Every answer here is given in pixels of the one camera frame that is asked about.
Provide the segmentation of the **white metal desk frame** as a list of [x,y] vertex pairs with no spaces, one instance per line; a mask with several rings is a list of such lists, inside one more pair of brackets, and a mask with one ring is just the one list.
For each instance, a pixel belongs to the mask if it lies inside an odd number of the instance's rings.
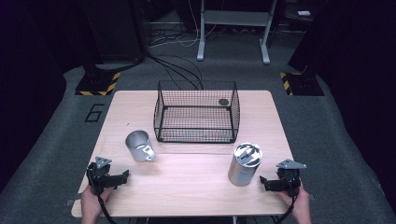
[[208,10],[205,8],[205,0],[201,0],[200,10],[200,38],[196,59],[201,62],[205,57],[205,26],[212,25],[236,25],[236,26],[254,26],[264,27],[263,37],[259,40],[262,62],[265,65],[270,63],[270,57],[267,47],[267,39],[270,33],[277,0],[270,0],[271,6],[268,11],[249,12],[249,11],[224,11]]

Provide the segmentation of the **black stand with striped base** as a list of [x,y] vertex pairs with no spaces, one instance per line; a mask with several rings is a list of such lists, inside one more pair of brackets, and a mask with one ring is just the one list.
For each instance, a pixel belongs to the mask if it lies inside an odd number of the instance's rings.
[[119,68],[100,68],[85,61],[85,74],[76,94],[107,95],[115,87],[120,72],[140,64],[146,43],[138,0],[81,0],[92,30],[101,63],[125,63]]
[[339,33],[342,0],[328,0],[315,17],[288,65],[297,73],[281,74],[288,95],[323,96],[316,80],[331,46]]

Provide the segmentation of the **silver metal mug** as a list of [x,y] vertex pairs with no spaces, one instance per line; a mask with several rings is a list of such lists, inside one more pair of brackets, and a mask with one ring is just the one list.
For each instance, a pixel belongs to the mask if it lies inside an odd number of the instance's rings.
[[125,145],[135,161],[153,161],[156,158],[149,135],[145,131],[138,130],[129,133],[125,139]]

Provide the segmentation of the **steel tumbler with lid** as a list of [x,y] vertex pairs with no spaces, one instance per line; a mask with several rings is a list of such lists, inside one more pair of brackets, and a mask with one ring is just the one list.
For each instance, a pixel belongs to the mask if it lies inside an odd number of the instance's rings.
[[258,145],[248,142],[239,144],[233,152],[229,180],[237,187],[247,186],[261,163],[262,151]]

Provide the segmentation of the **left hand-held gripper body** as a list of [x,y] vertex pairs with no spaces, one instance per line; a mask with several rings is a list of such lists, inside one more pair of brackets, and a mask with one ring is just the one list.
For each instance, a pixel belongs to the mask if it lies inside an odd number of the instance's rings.
[[93,188],[95,195],[100,195],[107,189],[107,184],[116,181],[115,176],[108,174],[111,159],[96,157],[87,167],[87,177],[89,185]]

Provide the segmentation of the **black wire basket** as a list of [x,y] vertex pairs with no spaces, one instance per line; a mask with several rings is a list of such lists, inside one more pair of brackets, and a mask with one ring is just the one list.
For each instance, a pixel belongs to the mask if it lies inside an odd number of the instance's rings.
[[[219,99],[227,99],[226,106]],[[162,80],[153,129],[164,143],[231,144],[238,135],[240,102],[233,81]]]

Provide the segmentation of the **person's left hand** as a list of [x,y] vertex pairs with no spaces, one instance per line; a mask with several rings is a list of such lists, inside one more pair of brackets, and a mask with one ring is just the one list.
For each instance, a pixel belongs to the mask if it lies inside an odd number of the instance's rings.
[[81,224],[96,224],[97,218],[102,214],[102,208],[91,186],[87,186],[82,192],[80,204]]

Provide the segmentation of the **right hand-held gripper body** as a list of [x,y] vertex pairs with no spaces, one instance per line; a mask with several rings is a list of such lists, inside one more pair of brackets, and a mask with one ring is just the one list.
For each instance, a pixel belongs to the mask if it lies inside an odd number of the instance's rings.
[[300,171],[306,169],[307,166],[304,163],[286,159],[276,167],[280,191],[287,192],[290,197],[297,196],[301,186]]

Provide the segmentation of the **dark curtain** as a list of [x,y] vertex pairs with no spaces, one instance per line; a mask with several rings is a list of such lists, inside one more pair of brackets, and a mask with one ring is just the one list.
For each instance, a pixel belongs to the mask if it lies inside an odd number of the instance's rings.
[[63,99],[63,13],[63,0],[0,0],[0,191]]
[[319,75],[396,213],[396,0],[328,0],[332,41]]

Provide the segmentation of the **person's right hand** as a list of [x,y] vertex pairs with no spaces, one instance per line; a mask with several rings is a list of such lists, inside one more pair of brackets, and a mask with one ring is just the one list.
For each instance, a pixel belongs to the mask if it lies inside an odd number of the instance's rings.
[[295,201],[285,192],[277,192],[276,195],[280,197],[287,206],[291,206],[293,203],[292,215],[298,224],[312,224],[310,195],[303,187],[299,187],[299,194]]

